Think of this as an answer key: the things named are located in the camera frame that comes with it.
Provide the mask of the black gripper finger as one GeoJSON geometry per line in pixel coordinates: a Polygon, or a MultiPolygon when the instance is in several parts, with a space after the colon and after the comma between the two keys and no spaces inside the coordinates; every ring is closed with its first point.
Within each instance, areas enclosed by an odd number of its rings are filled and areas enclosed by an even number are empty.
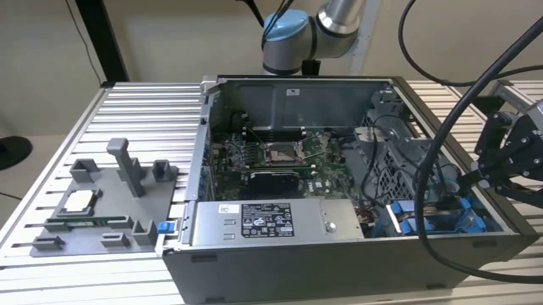
{"type": "Polygon", "coordinates": [[[478,181],[500,176],[497,171],[506,159],[500,145],[514,122],[516,115],[512,112],[492,112],[486,117],[474,147],[477,159],[469,165],[469,172],[460,177],[460,187],[470,187],[478,181]]]}
{"type": "Polygon", "coordinates": [[[541,190],[533,191],[520,184],[504,179],[481,179],[478,185],[482,188],[493,189],[500,196],[525,204],[541,204],[541,190]]]}

